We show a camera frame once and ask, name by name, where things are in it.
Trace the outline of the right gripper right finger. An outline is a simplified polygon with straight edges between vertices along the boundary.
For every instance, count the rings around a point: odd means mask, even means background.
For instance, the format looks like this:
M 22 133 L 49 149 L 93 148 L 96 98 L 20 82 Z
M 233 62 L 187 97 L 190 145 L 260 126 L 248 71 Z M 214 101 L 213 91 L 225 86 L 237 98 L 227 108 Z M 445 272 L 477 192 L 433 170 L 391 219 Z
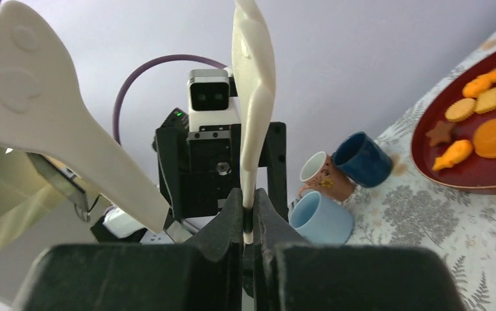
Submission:
M 430 249 L 310 244 L 255 193 L 256 310 L 463 310 L 454 280 Z

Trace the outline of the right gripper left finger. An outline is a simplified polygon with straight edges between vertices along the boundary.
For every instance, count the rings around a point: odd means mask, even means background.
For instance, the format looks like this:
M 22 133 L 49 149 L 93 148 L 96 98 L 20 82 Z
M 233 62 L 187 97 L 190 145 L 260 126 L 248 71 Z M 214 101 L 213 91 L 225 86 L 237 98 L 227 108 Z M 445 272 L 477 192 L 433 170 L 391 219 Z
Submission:
M 45 250 L 14 310 L 240 310 L 242 192 L 180 244 L 64 244 Z

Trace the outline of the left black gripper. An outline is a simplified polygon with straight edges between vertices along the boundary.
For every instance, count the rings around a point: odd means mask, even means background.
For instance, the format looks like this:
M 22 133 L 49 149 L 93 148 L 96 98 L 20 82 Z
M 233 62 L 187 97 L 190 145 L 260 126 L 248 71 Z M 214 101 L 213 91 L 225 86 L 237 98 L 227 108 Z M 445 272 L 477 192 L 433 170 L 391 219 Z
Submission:
M 187 113 L 175 108 L 156 129 L 152 144 L 160 191 L 171 205 L 169 217 L 178 222 L 218 214 L 230 191 L 240 187 L 240 125 L 188 130 Z M 285 123 L 270 123 L 258 165 L 267 170 L 271 203 L 287 218 Z

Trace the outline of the white cat-paw food tongs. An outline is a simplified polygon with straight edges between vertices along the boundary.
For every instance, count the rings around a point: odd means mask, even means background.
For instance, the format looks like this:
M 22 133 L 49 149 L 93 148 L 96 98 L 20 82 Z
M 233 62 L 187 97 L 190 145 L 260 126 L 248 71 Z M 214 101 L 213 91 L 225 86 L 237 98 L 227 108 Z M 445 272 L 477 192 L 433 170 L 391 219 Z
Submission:
M 236 2 L 232 71 L 242 118 L 243 237 L 250 244 L 258 162 L 276 93 L 271 37 L 254 1 Z M 163 230 L 169 203 L 87 110 L 61 39 L 18 1 L 0 8 L 0 146 L 61 161 L 144 227 Z

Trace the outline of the brown star cookie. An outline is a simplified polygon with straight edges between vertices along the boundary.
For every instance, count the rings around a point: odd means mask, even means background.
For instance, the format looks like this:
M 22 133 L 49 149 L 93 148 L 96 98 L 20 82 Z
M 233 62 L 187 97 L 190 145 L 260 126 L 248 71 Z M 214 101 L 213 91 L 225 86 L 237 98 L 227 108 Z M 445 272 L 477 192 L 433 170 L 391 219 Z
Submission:
M 453 122 L 438 121 L 434 128 L 425 134 L 429 139 L 429 146 L 436 147 L 439 144 L 450 143 L 455 126 Z

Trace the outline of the dark red round tray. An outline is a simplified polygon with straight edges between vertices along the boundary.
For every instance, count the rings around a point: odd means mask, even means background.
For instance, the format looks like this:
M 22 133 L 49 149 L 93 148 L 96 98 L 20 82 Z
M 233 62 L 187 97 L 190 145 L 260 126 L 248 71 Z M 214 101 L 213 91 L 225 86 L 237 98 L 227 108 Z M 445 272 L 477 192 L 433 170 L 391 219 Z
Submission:
M 462 98 L 462 88 L 468 82 L 492 69 L 496 69 L 496 52 L 479 61 L 453 82 L 447 83 L 446 88 L 422 115 L 412 137 L 411 155 L 416 168 L 429 180 L 467 192 L 496 194 L 496 159 L 485 159 L 472 154 L 453 168 L 435 172 L 432 170 L 434 160 L 442 155 L 448 146 L 441 144 L 431 147 L 425 135 L 438 121 L 445 119 L 446 109 Z M 496 110 L 482 115 L 474 114 L 455 127 L 453 139 L 472 139 L 474 131 L 481 123 L 494 118 L 496 118 Z

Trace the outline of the orange fish cookie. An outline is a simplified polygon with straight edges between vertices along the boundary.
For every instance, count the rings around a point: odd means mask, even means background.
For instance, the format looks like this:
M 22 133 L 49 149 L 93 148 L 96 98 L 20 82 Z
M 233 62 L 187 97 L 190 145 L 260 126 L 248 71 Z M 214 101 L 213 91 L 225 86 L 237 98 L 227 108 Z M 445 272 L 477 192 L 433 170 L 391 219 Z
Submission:
M 434 160 L 433 171 L 452 168 L 465 161 L 473 153 L 473 144 L 467 139 L 453 142 L 447 150 Z

